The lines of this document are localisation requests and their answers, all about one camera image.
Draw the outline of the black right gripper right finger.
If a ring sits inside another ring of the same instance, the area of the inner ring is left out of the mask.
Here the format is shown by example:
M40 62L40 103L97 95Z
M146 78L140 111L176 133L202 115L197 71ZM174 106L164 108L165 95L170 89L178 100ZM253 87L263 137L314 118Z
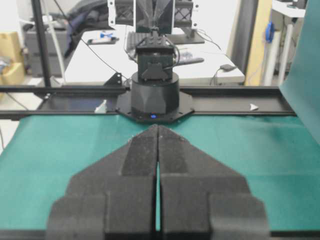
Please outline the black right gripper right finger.
M246 178L171 129L158 129L165 240L267 240L264 203Z

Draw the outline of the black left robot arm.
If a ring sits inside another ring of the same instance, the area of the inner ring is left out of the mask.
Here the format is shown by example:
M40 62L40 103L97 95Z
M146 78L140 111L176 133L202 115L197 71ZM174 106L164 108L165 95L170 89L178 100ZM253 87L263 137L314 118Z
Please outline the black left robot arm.
M130 89L117 97L115 110L141 123L169 123L193 113L193 97L180 90L173 71L180 51L167 38L174 27L175 1L135 0L133 26L146 37L135 45L137 72Z

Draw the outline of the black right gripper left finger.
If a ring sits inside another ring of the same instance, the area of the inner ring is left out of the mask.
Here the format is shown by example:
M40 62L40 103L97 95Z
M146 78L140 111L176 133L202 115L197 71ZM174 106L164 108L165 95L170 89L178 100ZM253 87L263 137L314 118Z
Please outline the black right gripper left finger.
M155 232L159 127L75 173L47 220L49 240L149 240Z

